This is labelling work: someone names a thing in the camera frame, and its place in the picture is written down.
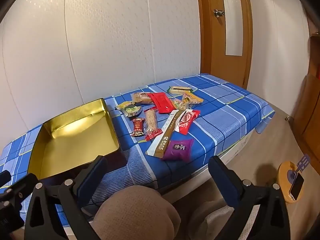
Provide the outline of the long brown white snack bar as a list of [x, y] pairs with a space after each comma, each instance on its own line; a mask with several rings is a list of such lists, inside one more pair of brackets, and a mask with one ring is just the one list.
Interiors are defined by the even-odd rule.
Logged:
[[163, 158], [163, 155], [170, 142], [172, 133], [175, 131], [175, 128], [180, 122], [184, 113], [185, 113], [185, 110], [181, 110], [181, 109], [173, 110], [170, 113], [169, 117], [167, 118], [166, 122], [161, 128], [162, 134], [155, 137], [150, 147], [147, 149], [146, 155], [160, 158], [160, 159]]

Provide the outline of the beige pastry packet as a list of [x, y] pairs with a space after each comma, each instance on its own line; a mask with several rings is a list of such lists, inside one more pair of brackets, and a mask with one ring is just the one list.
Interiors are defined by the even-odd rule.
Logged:
[[131, 94], [131, 99], [134, 104], [150, 105], [153, 103], [146, 92], [136, 92]]

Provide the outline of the gold tin tray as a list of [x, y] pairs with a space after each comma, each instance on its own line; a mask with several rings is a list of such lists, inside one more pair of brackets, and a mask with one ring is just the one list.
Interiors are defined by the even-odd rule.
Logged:
[[104, 99], [91, 101], [42, 124], [28, 172], [46, 179], [116, 154], [120, 143]]

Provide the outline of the red white wafer packet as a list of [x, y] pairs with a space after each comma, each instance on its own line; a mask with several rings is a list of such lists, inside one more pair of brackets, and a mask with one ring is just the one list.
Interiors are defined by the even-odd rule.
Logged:
[[175, 131], [182, 135], [187, 135], [192, 122], [200, 115], [199, 110], [186, 109], [182, 114]]

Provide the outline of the sesame bar red ends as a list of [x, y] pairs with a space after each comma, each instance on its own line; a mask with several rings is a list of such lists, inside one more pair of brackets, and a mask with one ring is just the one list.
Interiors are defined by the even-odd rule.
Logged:
[[144, 111], [145, 113], [145, 140], [150, 141], [157, 137], [158, 135], [162, 134], [163, 131], [157, 125], [157, 116], [156, 116], [157, 109], [156, 107], [152, 107]]

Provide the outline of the orange peanut snack bag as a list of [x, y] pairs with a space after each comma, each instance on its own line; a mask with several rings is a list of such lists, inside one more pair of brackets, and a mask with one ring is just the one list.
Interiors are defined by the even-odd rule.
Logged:
[[194, 105], [199, 105], [203, 103], [203, 99], [191, 92], [185, 92], [182, 95], [181, 99], [178, 99], [178, 98], [171, 99], [171, 103], [176, 109], [185, 110], [185, 109], [191, 109], [191, 107]]

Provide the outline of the green-edged cracker packet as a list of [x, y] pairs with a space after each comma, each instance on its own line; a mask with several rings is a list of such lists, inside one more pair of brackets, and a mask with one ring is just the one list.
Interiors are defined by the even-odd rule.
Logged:
[[183, 95], [186, 92], [192, 93], [193, 90], [190, 87], [172, 86], [168, 88], [167, 92], [169, 94]]

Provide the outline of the smartphone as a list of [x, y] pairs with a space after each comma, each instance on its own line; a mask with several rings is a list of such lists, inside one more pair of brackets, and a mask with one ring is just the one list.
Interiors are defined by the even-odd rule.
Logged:
[[295, 180], [289, 190], [289, 194], [290, 194], [290, 197], [294, 200], [294, 201], [297, 201], [298, 200], [298, 197], [300, 195], [300, 192], [302, 190], [302, 187], [303, 187], [303, 184], [304, 184], [304, 178], [302, 177], [302, 175], [298, 172], [296, 177], [295, 177]]

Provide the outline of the purple snack packet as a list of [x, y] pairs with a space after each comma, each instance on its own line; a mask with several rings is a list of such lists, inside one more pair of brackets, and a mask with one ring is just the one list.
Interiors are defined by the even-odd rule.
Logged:
[[169, 161], [182, 160], [184, 162], [188, 162], [190, 160], [193, 142], [193, 139], [171, 140], [162, 159]]

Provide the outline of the yellow green snack pouch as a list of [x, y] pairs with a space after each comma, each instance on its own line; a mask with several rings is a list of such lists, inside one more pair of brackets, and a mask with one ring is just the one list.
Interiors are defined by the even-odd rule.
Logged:
[[127, 118], [138, 116], [142, 112], [142, 107], [136, 106], [132, 101], [124, 101], [116, 106]]

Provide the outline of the metal door knob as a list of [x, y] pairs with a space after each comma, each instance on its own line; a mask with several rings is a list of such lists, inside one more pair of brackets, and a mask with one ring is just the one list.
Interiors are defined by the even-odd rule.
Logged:
[[214, 16], [216, 18], [220, 18], [220, 17], [223, 17], [225, 15], [225, 12], [223, 10], [214, 9], [213, 13], [214, 13]]

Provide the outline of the red snack packet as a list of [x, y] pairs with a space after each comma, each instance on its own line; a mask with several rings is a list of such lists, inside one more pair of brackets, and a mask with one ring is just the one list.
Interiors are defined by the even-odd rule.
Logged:
[[164, 92], [148, 93], [148, 97], [155, 104], [159, 114], [170, 114], [176, 109]]

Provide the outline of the small red candy packet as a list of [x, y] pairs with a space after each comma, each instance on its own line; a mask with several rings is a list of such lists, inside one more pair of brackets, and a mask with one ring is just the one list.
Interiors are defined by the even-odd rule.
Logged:
[[133, 122], [133, 131], [131, 133], [132, 137], [141, 137], [144, 135], [144, 118], [134, 118]]

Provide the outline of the blue plaid tablecloth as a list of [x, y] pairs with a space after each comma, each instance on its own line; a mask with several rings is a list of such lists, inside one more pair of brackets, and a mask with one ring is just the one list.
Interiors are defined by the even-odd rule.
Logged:
[[[188, 162], [169, 161], [146, 155], [154, 139], [146, 141], [144, 135], [132, 137], [133, 117], [127, 118], [116, 109], [118, 104], [132, 101], [131, 94], [136, 92], [164, 92], [170, 100], [174, 99], [176, 95], [167, 92], [172, 86], [190, 87], [193, 94], [203, 99], [203, 103], [192, 107], [192, 110], [201, 112], [192, 122], [188, 134], [182, 135], [174, 131], [170, 138], [170, 140], [194, 140]], [[274, 110], [265, 100], [209, 74], [151, 83], [133, 90], [108, 94], [106, 98], [99, 99], [104, 99], [106, 102], [120, 149], [114, 155], [104, 156], [107, 159], [107, 172], [89, 202], [82, 207], [88, 217], [93, 217], [100, 205], [112, 194], [126, 187], [142, 185], [158, 191], [174, 187], [205, 167], [212, 156], [226, 152], [252, 130], [262, 132], [274, 115]], [[138, 106], [142, 107], [139, 118], [145, 118], [144, 111], [155, 107], [154, 104]], [[157, 110], [159, 128], [163, 127], [169, 115], [159, 114]], [[42, 124], [28, 131], [3, 149], [1, 170], [9, 171], [11, 180], [1, 187], [1, 192], [5, 192], [11, 185], [29, 174], [29, 159], [41, 126]], [[67, 179], [74, 179], [89, 164], [38, 181], [45, 186], [60, 185]]]

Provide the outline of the left knee beige trousers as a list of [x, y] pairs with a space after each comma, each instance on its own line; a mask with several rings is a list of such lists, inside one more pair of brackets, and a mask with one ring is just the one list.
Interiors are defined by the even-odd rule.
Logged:
[[100, 239], [174, 239], [177, 210], [156, 190], [130, 186], [103, 202], [92, 222]]

